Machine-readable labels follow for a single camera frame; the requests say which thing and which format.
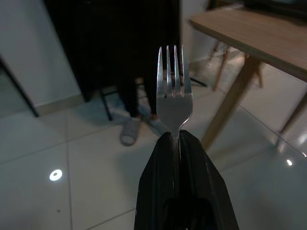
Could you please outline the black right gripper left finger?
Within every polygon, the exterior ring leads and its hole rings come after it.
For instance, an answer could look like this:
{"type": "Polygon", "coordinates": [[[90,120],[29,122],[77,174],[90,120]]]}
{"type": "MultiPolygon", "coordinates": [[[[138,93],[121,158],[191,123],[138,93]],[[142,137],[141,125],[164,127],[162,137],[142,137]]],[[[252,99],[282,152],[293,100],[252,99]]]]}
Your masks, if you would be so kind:
{"type": "Polygon", "coordinates": [[[170,133],[156,142],[140,177],[135,230],[178,230],[179,152],[170,133]]]}

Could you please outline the light wooden table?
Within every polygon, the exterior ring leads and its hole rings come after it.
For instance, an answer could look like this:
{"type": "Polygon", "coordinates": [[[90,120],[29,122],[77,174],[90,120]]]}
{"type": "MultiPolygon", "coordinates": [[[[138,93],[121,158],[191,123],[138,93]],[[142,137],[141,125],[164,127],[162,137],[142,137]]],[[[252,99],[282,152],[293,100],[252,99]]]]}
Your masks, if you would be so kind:
{"type": "Polygon", "coordinates": [[[261,63],[307,83],[307,24],[239,5],[193,15],[189,22],[197,31],[249,55],[201,140],[205,150],[223,130],[261,63]]]}

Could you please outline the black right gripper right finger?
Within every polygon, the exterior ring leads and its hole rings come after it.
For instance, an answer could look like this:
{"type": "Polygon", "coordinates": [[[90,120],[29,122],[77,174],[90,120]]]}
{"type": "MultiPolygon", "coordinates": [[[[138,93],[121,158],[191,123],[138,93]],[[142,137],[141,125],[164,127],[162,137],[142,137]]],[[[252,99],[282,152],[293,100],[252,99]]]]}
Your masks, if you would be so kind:
{"type": "Polygon", "coordinates": [[[200,141],[180,132],[179,230],[237,230],[237,220],[223,178],[200,141]]]}

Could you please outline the wooden chair legs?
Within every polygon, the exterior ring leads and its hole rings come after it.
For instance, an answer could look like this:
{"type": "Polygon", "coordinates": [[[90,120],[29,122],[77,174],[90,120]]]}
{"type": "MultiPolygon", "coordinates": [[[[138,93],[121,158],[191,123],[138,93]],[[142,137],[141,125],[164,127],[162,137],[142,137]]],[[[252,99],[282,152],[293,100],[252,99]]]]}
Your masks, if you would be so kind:
{"type": "MultiPolygon", "coordinates": [[[[221,42],[219,40],[217,40],[215,42],[214,48],[211,51],[211,54],[209,55],[209,58],[208,58],[208,61],[207,61],[208,64],[212,61],[213,56],[217,52],[217,49],[218,49],[220,43],[221,42]]],[[[230,53],[230,46],[226,45],[226,47],[224,49],[224,52],[222,54],[221,64],[220,64],[220,67],[218,69],[218,72],[217,72],[217,75],[216,75],[216,78],[215,78],[215,83],[214,83],[214,87],[213,87],[213,91],[214,92],[218,88],[218,84],[219,84],[219,82],[221,80],[221,76],[222,76],[223,70],[225,68],[225,65],[227,63],[227,59],[228,59],[229,53],[230,53]]],[[[262,73],[261,73],[261,70],[260,70],[260,66],[258,66],[258,69],[256,70],[256,75],[258,76],[258,79],[259,79],[259,86],[260,86],[260,88],[262,88],[263,87],[263,76],[262,76],[262,73]]]]}

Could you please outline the grey slipper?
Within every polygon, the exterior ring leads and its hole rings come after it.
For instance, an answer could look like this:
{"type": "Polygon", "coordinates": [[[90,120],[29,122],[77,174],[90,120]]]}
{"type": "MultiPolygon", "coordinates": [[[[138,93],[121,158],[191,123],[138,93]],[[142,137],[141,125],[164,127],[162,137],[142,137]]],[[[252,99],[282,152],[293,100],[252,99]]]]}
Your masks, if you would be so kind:
{"type": "Polygon", "coordinates": [[[139,119],[129,119],[123,126],[120,134],[120,142],[124,146],[132,146],[137,141],[140,130],[139,119]]]}
{"type": "Polygon", "coordinates": [[[169,131],[157,115],[149,115],[146,118],[146,122],[149,125],[150,129],[159,137],[162,136],[165,132],[169,131]]]}

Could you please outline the person in black trousers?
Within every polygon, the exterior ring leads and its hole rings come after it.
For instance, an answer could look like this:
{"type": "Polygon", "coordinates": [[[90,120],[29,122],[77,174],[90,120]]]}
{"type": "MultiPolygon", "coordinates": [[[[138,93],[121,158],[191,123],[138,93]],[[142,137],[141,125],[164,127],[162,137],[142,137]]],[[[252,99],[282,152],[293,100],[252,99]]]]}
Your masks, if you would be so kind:
{"type": "Polygon", "coordinates": [[[138,110],[138,93],[135,82],[136,77],[142,77],[144,89],[151,109],[151,120],[157,120],[156,112],[156,74],[155,72],[121,73],[118,77],[117,88],[119,95],[124,103],[126,111],[132,119],[140,119],[141,114],[138,110]]]}

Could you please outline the black metal frame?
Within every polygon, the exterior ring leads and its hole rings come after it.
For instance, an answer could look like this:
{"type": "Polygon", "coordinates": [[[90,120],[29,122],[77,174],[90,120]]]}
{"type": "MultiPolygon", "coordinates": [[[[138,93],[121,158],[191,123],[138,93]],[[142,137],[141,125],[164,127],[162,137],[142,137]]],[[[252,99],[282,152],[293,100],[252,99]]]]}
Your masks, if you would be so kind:
{"type": "Polygon", "coordinates": [[[1,55],[0,55],[0,69],[3,69],[4,73],[10,79],[11,83],[13,84],[13,86],[15,87],[15,89],[17,90],[19,95],[22,97],[23,101],[28,106],[28,108],[30,109],[30,111],[32,112],[34,117],[40,117],[38,111],[34,107],[34,105],[33,105],[32,101],[30,100],[29,96],[26,94],[26,92],[22,88],[22,86],[19,83],[19,81],[14,77],[14,75],[12,74],[10,68],[7,66],[7,64],[5,63],[3,58],[1,57],[1,55]]]}

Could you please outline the silver metal fork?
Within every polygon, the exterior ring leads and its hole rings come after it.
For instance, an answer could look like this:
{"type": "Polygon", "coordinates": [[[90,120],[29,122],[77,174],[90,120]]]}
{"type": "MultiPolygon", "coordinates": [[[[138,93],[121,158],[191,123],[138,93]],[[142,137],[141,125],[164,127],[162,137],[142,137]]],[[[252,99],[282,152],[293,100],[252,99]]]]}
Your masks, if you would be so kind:
{"type": "Polygon", "coordinates": [[[177,54],[174,47],[174,77],[171,74],[171,56],[166,47],[166,61],[163,61],[162,48],[159,49],[157,65],[156,112],[161,122],[166,125],[173,139],[173,161],[179,164],[179,132],[192,114],[192,90],[187,60],[182,52],[177,54]],[[166,63],[164,77],[163,63],[166,63]]]}

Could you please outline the black cabinet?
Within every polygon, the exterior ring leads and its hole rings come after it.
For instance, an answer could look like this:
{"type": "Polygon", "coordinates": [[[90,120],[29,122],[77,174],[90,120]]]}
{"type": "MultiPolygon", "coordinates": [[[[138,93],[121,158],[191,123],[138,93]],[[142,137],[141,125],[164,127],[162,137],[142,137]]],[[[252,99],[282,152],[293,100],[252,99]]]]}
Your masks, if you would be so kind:
{"type": "Polygon", "coordinates": [[[127,77],[156,78],[179,37],[180,0],[42,0],[86,102],[127,77]]]}

